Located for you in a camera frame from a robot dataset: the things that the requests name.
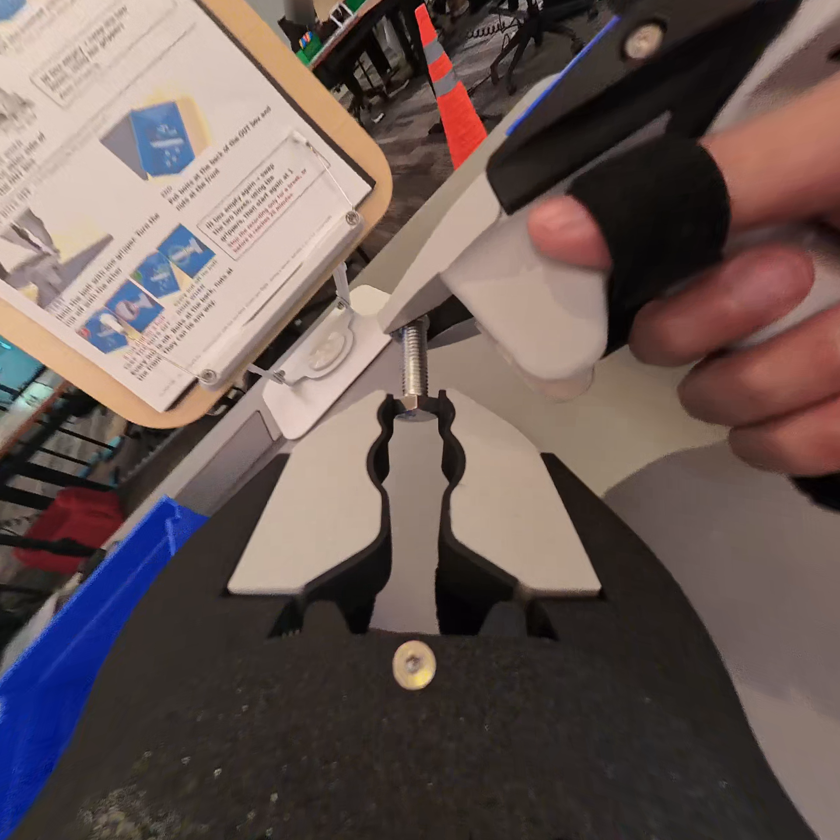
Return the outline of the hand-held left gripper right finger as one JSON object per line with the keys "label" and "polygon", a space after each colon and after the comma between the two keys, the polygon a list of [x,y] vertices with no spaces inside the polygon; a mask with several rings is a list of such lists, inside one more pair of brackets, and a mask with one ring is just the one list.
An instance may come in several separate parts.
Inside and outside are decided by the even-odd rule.
{"label": "hand-held left gripper right finger", "polygon": [[601,596],[602,583],[538,447],[460,392],[441,391],[437,409],[447,480],[434,583],[439,632],[478,635],[502,604],[529,617],[536,602]]}

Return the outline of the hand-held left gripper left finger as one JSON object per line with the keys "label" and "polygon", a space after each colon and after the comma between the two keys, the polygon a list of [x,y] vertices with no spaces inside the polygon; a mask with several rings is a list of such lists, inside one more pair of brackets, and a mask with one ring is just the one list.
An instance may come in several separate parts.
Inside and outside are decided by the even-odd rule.
{"label": "hand-held left gripper left finger", "polygon": [[231,595],[287,598],[283,631],[331,602],[364,634],[392,572],[384,481],[396,401],[374,391],[322,421],[292,449],[227,583]]}

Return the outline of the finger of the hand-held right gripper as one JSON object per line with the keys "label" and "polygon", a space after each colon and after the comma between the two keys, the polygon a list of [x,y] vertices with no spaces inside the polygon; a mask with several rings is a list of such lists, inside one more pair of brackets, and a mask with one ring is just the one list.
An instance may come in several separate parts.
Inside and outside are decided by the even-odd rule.
{"label": "finger of the hand-held right gripper", "polygon": [[379,322],[410,321],[461,304],[534,390],[569,401],[592,385],[606,349],[606,279],[583,257],[546,255],[529,232],[535,203],[507,215],[483,166],[407,268]]}

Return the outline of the silver hex bolt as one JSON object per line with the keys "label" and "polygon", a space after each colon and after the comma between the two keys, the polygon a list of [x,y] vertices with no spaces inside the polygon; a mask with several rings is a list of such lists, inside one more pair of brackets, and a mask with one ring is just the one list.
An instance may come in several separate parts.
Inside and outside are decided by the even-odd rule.
{"label": "silver hex bolt", "polygon": [[428,316],[422,316],[392,334],[401,349],[403,398],[428,396],[428,327]]}

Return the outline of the blue plastic bin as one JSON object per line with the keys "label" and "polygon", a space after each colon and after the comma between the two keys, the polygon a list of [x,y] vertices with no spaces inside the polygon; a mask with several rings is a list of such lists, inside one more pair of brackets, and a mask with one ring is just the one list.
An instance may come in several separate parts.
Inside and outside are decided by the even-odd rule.
{"label": "blue plastic bin", "polygon": [[207,520],[160,499],[3,672],[1,838],[12,835],[67,748],[134,607]]}

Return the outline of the person's right hand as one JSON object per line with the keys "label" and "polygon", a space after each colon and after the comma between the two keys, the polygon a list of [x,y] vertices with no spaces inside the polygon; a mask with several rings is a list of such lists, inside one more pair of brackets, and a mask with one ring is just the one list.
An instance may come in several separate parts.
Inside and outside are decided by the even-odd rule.
{"label": "person's right hand", "polygon": [[[727,184],[734,232],[807,220],[838,227],[838,103],[835,75],[778,110],[701,140]],[[745,463],[789,476],[838,472],[838,308],[733,348],[791,313],[814,277],[802,251],[745,249],[649,302],[629,341],[645,364],[694,363],[679,386],[688,414],[726,427]]]}

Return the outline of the black office chair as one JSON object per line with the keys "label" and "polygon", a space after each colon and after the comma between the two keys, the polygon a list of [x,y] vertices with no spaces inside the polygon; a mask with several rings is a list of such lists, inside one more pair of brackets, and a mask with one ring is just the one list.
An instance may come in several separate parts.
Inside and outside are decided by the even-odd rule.
{"label": "black office chair", "polygon": [[577,57],[584,49],[585,42],[572,29],[571,21],[585,17],[592,22],[597,15],[595,1],[527,1],[524,19],[520,22],[516,34],[490,63],[491,83],[498,86],[503,79],[507,93],[513,95],[518,89],[513,74],[526,48],[533,43],[537,49],[540,49],[546,34],[566,38],[570,45],[571,56]]}

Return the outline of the white board stand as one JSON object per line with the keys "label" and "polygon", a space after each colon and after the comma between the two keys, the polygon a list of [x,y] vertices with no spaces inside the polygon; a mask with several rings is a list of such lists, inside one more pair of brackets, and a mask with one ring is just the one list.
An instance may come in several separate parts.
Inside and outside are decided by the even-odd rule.
{"label": "white board stand", "polygon": [[332,279],[334,302],[289,350],[270,368],[247,368],[287,440],[306,436],[392,341],[378,322],[389,296],[370,286],[351,289],[344,263]]}

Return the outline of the orange traffic cone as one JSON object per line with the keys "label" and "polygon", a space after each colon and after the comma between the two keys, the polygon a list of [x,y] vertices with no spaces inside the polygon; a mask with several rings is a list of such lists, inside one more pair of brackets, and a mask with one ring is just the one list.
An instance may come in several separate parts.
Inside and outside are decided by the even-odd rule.
{"label": "orange traffic cone", "polygon": [[488,136],[487,129],[466,87],[455,74],[426,5],[418,5],[414,14],[448,151],[457,170],[483,144]]}

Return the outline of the red plastic crate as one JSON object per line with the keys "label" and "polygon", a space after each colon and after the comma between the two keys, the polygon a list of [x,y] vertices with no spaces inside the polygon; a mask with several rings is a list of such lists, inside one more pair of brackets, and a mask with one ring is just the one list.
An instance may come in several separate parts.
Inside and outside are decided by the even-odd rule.
{"label": "red plastic crate", "polygon": [[[49,542],[70,540],[95,551],[123,522],[121,501],[115,490],[69,487],[57,493],[24,537]],[[13,556],[29,568],[63,575],[76,573],[82,562],[80,558],[45,549],[14,548]]]}

